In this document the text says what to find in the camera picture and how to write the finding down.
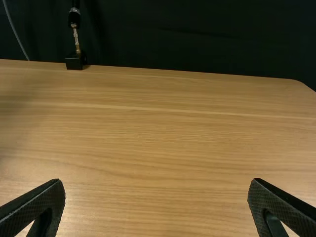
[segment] wooden table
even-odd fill
[[[289,79],[0,60],[0,204],[56,177],[59,237],[255,237],[253,178],[316,206],[316,96]]]

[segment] white cable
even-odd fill
[[[6,5],[6,1],[5,1],[5,0],[2,0],[2,2],[3,2],[3,5],[4,5],[4,9],[5,9],[5,12],[6,12],[6,16],[8,17],[8,20],[9,20],[9,22],[10,22],[10,26],[11,26],[11,28],[12,28],[14,34],[15,34],[15,37],[16,37],[16,39],[18,40],[18,43],[19,43],[19,45],[20,45],[20,47],[21,47],[21,50],[22,50],[23,53],[24,53],[24,56],[25,56],[26,59],[29,61],[30,59],[29,59],[29,57],[28,57],[28,55],[27,55],[27,53],[26,53],[26,51],[25,51],[25,49],[24,49],[24,47],[23,47],[23,45],[22,45],[22,43],[21,43],[21,41],[20,41],[20,38],[19,38],[18,34],[16,33],[15,28],[14,28],[14,25],[13,25],[13,22],[12,22],[12,20],[11,20],[11,16],[10,16],[8,7],[7,7],[7,5]]]

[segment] wood grain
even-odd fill
[[[316,206],[294,80],[0,60],[0,134],[0,205],[60,178],[59,237],[257,236],[255,177]]]

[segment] black base block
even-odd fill
[[[72,52],[65,58],[65,62],[68,70],[82,70],[87,63],[87,57],[84,52],[81,52],[81,54]]]

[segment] black curtain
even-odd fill
[[[6,0],[31,60],[74,50],[71,0]],[[81,0],[89,64],[297,79],[316,89],[312,0]],[[0,57],[25,59],[0,3]]]

